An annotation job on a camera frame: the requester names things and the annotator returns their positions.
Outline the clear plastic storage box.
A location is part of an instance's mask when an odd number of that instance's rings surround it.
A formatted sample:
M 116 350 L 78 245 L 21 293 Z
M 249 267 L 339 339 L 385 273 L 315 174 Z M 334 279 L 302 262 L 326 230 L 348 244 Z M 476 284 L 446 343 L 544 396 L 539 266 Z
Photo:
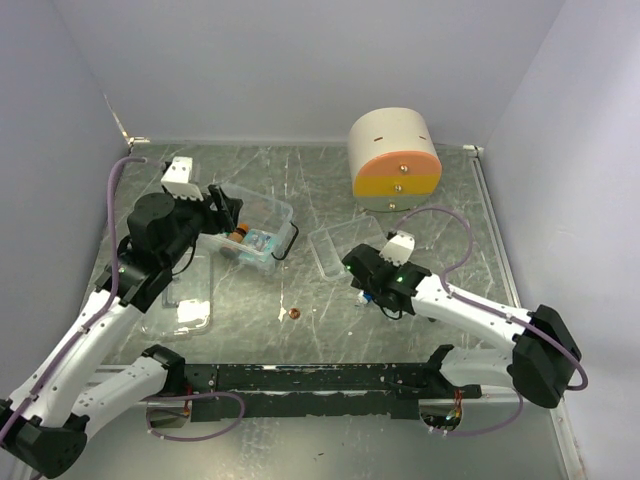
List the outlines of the clear plastic storage box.
M 229 198 L 243 201 L 238 227 L 245 234 L 202 235 L 197 246 L 264 274 L 272 274 L 277 263 L 287 257 L 299 234 L 293 223 L 293 207 L 232 183 L 223 183 L 221 187 Z

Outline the clear compartment tray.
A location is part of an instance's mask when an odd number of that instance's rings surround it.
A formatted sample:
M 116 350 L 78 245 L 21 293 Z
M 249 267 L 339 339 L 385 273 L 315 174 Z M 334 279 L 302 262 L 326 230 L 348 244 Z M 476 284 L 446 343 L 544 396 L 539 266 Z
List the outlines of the clear compartment tray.
M 348 275 L 344 256 L 360 244 L 380 250 L 386 237 L 376 218 L 364 215 L 347 222 L 322 227 L 307 236 L 321 277 L 336 281 Z

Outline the white blue ointment tube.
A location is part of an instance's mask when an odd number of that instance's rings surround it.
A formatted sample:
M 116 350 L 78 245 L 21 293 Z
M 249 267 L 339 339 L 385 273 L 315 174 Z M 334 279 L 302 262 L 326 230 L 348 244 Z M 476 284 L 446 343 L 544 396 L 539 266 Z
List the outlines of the white blue ointment tube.
M 361 291 L 358 293 L 356 300 L 358 305 L 367 305 L 372 302 L 372 296 L 364 291 Z

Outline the teal bandage packet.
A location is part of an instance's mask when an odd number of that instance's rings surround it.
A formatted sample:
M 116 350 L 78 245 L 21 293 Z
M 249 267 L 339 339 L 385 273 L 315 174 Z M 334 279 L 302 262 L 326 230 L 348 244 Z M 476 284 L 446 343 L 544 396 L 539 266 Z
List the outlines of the teal bandage packet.
M 252 260 L 263 261 L 269 257 L 276 247 L 276 238 L 264 232 L 249 232 L 244 244 L 249 248 L 248 257 Z

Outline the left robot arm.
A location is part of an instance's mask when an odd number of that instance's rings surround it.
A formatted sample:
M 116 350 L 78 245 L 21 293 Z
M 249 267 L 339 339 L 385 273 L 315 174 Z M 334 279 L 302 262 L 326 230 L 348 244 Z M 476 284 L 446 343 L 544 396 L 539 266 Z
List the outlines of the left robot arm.
M 229 233 L 243 202 L 208 186 L 196 199 L 167 189 L 139 198 L 128 233 L 84 309 L 43 364 L 1 403 L 1 447 L 42 476 L 65 473 L 104 425 L 148 397 L 173 399 L 187 385 L 185 359 L 153 345 L 100 387 L 85 385 L 127 329 L 171 284 L 202 235 Z

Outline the amber bottle orange label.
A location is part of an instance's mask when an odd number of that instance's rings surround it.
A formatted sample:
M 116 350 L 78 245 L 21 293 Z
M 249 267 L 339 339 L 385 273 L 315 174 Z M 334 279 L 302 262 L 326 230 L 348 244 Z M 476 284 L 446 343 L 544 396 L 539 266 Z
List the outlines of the amber bottle orange label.
M 240 254 L 240 250 L 236 247 L 236 244 L 240 245 L 243 242 L 248 232 L 249 232 L 249 226 L 245 223 L 240 223 L 227 236 L 227 240 L 232 244 L 221 247 L 219 253 L 228 259 L 237 258 Z

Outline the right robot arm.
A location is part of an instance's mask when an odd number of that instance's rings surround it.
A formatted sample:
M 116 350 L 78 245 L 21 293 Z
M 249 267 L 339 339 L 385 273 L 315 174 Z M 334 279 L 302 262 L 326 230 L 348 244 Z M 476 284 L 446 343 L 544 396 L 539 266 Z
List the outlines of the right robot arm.
M 581 352 L 560 314 L 510 307 L 446 285 L 429 269 L 396 265 L 360 244 L 342 260 L 352 287 L 370 295 L 393 319 L 404 314 L 435 319 L 490 345 L 472 352 L 453 348 L 424 374 L 426 390 L 443 398 L 471 384 L 512 388 L 529 402 L 554 409 L 579 370 Z

